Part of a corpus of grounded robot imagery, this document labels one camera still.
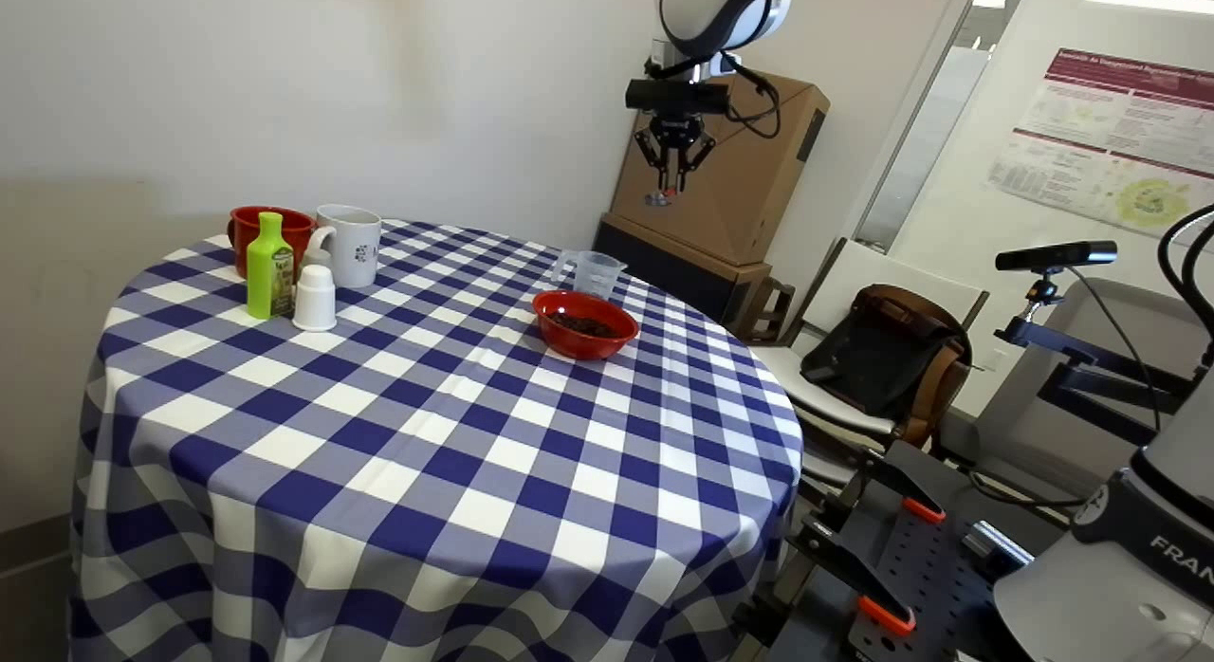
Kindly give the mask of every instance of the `robot workstation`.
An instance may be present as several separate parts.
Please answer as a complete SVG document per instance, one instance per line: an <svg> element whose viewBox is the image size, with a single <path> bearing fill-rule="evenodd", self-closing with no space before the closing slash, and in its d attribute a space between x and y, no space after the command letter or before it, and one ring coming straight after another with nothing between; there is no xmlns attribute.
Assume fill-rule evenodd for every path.
<svg viewBox="0 0 1214 662"><path fill-rule="evenodd" d="M775 32L790 1L658 0L669 40L656 44L646 62L646 78L629 84L625 102L651 117L634 140L657 171L659 193L674 196L682 191L688 174L713 152L715 140L704 134L704 114L724 114L765 137L773 129L778 131L778 94L762 75L747 69L733 51ZM727 86L708 83L713 75L728 74L754 84L771 100L771 108L744 113L736 109ZM1212 214L1214 206L1201 209L1172 226L1159 243L1158 266L1180 300L1214 336L1214 306L1195 282L1197 259L1214 238L1214 226L1202 225ZM1191 226L1199 234L1192 238L1178 272L1169 259L1169 245ZM998 522L977 521L981 517L966 522L955 539L946 539L957 544L951 547L953 553L969 561L987 587L977 589L972 604L953 595L955 607L981 611L981 617L965 622L981 621L981 626L970 626L982 630L961 633L968 633L969 640L985 640L978 645L983 652L958 646L947 651L949 658L1214 660L1214 475L1209 473L1214 460L1214 383L1203 379L1214 361L1214 345L1192 346L1189 374L1144 362L1134 338L1122 332L1116 316L1078 270L1116 258L1117 245L1112 242L1080 242L1003 253L994 260L995 268L1008 276L1037 276L1025 311L995 333L1010 345L1036 346L1054 356L1054 373L1036 398L1133 445L1134 452L1087 498L1037 498L1016 493L1020 490L997 491L991 481L980 480L976 470L961 466L972 490L985 498L1044 515L1059 531L1056 541L1038 555L1017 545ZM1054 282L1059 276L1088 287L1117 329L1122 340L1118 345L1097 346L1033 322L1034 313L1063 301ZM875 451L857 449L857 479L863 477L857 483L877 482L895 491L904 498L903 505L915 522L947 522L947 499L934 498L884 458ZM872 626L873 640L881 643L872 650L846 649L841 643L845 657L940 660L937 647L918 656L910 636L917 628L935 626L934 618L948 617L946 611L954 606L908 606L912 593L892 577L895 570L878 570L870 560L849 551L845 542L834 541L840 514L846 516L853 504L855 498L845 496L828 499L822 515L807 515L795 525L788 541L795 550L789 551L793 558L788 562L801 560L810 568L827 570L857 592L856 619ZM906 550L913 553L917 547L906 542L938 542L940 536L908 530L904 537L889 536L886 541L903 541ZM937 548L931 548L930 555L937 555ZM929 589L937 588L915 585L929 600ZM766 645L779 635L789 611L798 607L796 593L783 598L759 593L734 615L734 622L741 633ZM811 657L806 652L804 658Z"/></svg>

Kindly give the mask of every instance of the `clear plastic measuring cup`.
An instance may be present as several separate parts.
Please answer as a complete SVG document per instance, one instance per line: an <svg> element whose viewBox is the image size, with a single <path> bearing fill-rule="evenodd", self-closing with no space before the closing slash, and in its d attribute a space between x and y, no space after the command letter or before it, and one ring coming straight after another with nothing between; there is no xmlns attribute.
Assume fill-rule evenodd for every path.
<svg viewBox="0 0 1214 662"><path fill-rule="evenodd" d="M563 251L552 267L551 279L554 283L561 281L565 275L565 265L573 261L577 267L573 276L573 289L596 298L607 299L615 289L615 278L625 268L625 264L614 258L597 251Z"/></svg>

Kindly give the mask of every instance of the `cardboard box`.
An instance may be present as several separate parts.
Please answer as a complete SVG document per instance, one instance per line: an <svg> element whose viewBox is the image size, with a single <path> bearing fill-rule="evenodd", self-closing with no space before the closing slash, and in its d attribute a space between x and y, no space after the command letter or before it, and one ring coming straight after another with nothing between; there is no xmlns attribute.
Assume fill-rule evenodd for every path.
<svg viewBox="0 0 1214 662"><path fill-rule="evenodd" d="M779 135L765 140L720 114L705 117L705 131L717 146L687 175L687 191L665 206L647 203L646 196L658 187L658 172L646 164L636 143L630 143L611 213L727 264L762 261L830 107L813 84L764 75L779 91ZM731 101L741 114L755 114L771 104L742 75L721 81L730 84ZM637 114L635 128L646 126L649 119ZM764 131L773 125L775 117L754 123ZM671 180L675 168L676 162L671 162Z"/></svg>
<svg viewBox="0 0 1214 662"><path fill-rule="evenodd" d="M615 256L628 264L628 275L659 287L728 329L734 329L759 283L771 273L767 264L725 264L615 214L603 214L594 250Z"/></svg>

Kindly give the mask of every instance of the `blue and white checkered tablecloth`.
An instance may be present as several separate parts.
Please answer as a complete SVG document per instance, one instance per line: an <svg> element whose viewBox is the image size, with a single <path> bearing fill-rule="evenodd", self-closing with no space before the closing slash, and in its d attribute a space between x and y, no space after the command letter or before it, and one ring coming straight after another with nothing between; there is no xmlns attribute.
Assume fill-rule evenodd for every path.
<svg viewBox="0 0 1214 662"><path fill-rule="evenodd" d="M86 390L74 660L724 657L779 551L796 418L628 276L635 341L548 351L556 255L387 221L330 333L249 317L222 237L140 273Z"/></svg>

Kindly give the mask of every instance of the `white chair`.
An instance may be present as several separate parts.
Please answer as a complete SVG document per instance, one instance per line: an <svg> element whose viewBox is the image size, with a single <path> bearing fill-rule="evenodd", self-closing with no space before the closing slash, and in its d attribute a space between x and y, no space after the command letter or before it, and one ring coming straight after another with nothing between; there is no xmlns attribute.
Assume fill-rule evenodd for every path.
<svg viewBox="0 0 1214 662"><path fill-rule="evenodd" d="M816 479L843 486L855 469L840 462L829 449L830 435L813 419L823 420L845 432L875 440L885 448L897 437L898 424L868 415L835 398L824 389L801 377L801 358L847 316L856 293L874 283L897 285L934 301L957 318L963 328L986 302L987 293L955 281L941 278L841 238L810 287L799 317L775 346L751 346L755 356L776 377L801 415L806 430L805 468Z"/></svg>
<svg viewBox="0 0 1214 662"><path fill-rule="evenodd" d="M1113 281L1089 282L1144 362L1182 378L1192 377L1209 336L1187 304ZM1079 282L1071 284L1066 302L1050 312L1044 326L1129 356L1091 293ZM940 442L947 454L1033 498L1091 494L1113 470L1125 465L1135 446L1037 398L1063 358L1044 347L1027 347L976 419L959 412L944 417ZM1150 409L1105 403L1151 423ZM1169 419L1163 417L1165 426Z"/></svg>

